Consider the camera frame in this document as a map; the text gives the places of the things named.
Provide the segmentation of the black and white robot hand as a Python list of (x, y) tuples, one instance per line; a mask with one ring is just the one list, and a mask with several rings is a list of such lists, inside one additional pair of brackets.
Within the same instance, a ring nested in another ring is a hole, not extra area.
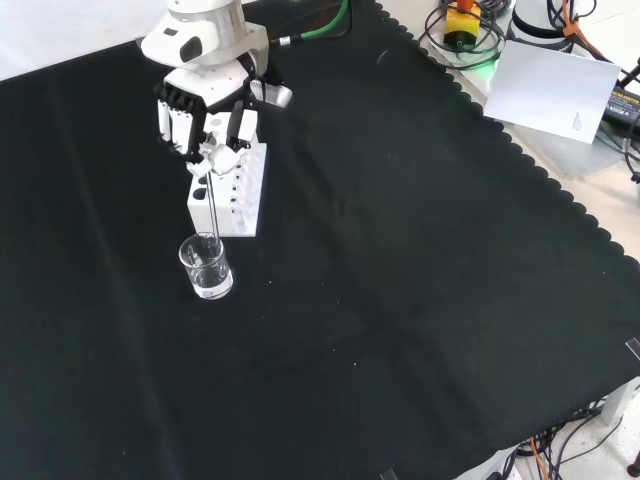
[(210, 68), (184, 65), (157, 89), (159, 135), (193, 177), (223, 175), (253, 148), (257, 108), (284, 109), (292, 98), (258, 74), (250, 54)]

